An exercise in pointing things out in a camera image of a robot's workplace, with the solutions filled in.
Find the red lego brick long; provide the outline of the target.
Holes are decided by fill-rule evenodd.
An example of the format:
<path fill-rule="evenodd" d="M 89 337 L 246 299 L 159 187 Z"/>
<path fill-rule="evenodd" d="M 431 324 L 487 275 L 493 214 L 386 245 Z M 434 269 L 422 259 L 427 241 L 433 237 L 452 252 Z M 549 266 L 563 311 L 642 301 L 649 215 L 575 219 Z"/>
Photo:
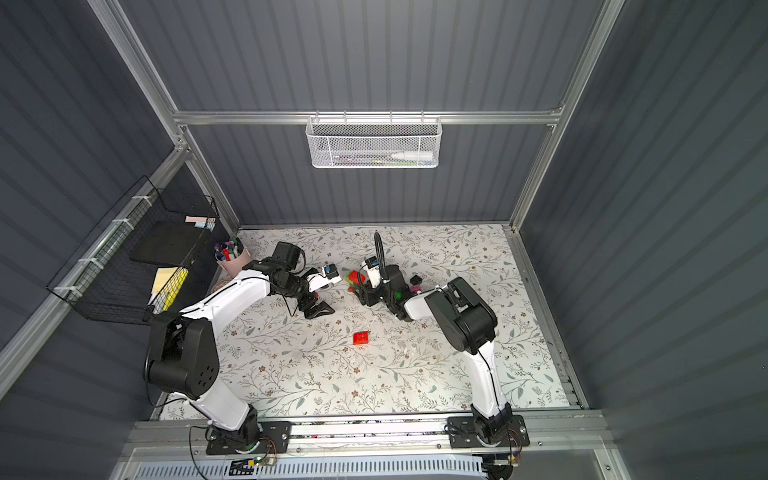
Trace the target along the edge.
<path fill-rule="evenodd" d="M 347 276 L 347 281 L 352 286 L 362 286 L 366 280 L 366 276 L 357 270 L 351 271 Z"/>

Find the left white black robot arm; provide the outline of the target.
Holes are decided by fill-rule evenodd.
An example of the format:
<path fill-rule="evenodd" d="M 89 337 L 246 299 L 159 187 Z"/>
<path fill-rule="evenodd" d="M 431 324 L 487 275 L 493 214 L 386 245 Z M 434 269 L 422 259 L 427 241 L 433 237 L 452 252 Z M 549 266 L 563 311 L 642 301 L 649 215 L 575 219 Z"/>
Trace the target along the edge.
<path fill-rule="evenodd" d="M 145 382 L 187 400 L 208 419 L 210 438 L 227 453 L 251 453 L 266 436 L 257 410 L 219 377 L 218 341 L 231 322 L 269 296 L 295 299 L 307 319 L 333 314 L 317 292 L 341 280 L 336 265 L 300 271 L 297 264 L 304 258 L 300 247 L 281 241 L 270 256 L 245 264 L 217 292 L 151 323 Z"/>

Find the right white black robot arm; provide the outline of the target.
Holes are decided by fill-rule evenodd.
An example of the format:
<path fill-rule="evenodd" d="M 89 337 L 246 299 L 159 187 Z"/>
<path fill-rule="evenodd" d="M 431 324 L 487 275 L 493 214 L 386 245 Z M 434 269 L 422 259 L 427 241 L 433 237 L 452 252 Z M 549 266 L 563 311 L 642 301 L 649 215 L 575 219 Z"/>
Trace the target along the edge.
<path fill-rule="evenodd" d="M 357 275 L 351 292 L 364 306 L 384 305 L 402 321 L 435 323 L 464 360 L 471 388 L 473 429 L 485 445 L 504 440 L 522 446 L 511 404 L 502 391 L 495 362 L 498 318 L 463 278 L 431 289 L 414 275 L 406 279 L 397 265 L 377 264 Z"/>

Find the red lego brick rounded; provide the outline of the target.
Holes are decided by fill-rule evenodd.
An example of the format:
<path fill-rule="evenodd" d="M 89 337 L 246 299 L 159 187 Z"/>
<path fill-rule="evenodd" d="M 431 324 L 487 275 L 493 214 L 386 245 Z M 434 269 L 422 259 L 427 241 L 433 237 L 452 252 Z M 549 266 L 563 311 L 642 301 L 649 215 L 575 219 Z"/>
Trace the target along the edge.
<path fill-rule="evenodd" d="M 353 334 L 352 339 L 353 339 L 353 344 L 355 346 L 367 345 L 369 343 L 369 332 L 368 331 L 355 332 Z"/>

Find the pink pen cup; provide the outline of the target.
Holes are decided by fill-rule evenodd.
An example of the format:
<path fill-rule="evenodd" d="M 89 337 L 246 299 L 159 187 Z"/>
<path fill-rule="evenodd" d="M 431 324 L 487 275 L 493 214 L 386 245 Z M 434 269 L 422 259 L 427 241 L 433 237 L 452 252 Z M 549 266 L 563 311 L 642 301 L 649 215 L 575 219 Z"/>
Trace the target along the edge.
<path fill-rule="evenodd" d="M 220 267 L 232 278 L 252 261 L 250 252 L 239 237 L 214 245 L 215 258 Z"/>

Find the yellow sticky note pad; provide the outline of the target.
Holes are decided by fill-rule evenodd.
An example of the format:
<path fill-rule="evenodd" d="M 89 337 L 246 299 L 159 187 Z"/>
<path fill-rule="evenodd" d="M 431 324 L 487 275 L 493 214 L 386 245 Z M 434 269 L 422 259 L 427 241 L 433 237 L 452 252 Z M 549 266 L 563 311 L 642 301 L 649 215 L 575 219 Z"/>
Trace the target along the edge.
<path fill-rule="evenodd" d="M 189 271 L 183 267 L 157 269 L 148 302 L 148 308 L 152 314 L 160 314 L 170 309 L 188 274 Z"/>

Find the black notebook in basket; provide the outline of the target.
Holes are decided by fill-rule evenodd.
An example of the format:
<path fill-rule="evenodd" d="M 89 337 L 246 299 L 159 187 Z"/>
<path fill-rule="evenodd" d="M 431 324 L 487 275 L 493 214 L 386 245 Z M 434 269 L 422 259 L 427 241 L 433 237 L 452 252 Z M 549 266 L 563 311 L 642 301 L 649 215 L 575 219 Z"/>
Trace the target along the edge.
<path fill-rule="evenodd" d="M 128 258 L 136 263 L 178 267 L 208 239 L 209 234 L 207 229 L 192 223 L 156 222 L 141 237 Z"/>

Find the white marker in basket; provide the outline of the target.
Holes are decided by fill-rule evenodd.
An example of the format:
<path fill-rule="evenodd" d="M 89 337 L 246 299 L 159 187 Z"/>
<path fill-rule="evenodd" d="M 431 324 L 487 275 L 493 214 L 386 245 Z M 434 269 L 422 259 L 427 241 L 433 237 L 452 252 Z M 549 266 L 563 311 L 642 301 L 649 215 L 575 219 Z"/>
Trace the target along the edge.
<path fill-rule="evenodd" d="M 433 164 L 435 161 L 434 153 L 431 151 L 401 151 L 389 155 L 389 159 L 394 162 L 416 165 Z"/>

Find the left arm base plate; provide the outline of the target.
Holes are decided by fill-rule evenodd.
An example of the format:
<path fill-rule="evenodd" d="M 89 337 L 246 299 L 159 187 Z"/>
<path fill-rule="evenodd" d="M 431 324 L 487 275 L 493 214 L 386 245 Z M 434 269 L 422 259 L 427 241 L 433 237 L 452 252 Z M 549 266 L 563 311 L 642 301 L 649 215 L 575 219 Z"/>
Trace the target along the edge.
<path fill-rule="evenodd" d="M 287 421 L 245 423 L 237 431 L 213 426 L 207 435 L 207 455 L 266 455 L 285 453 L 293 424 Z"/>

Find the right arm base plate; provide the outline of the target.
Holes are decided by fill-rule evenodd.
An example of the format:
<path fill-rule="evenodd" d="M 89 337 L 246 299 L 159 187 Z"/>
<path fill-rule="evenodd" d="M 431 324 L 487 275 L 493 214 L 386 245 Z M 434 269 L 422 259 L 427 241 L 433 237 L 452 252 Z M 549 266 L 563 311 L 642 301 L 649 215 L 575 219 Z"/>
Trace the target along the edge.
<path fill-rule="evenodd" d="M 530 438 L 524 418 L 512 415 L 506 422 L 487 423 L 480 417 L 452 416 L 446 420 L 444 432 L 453 449 L 528 447 Z"/>

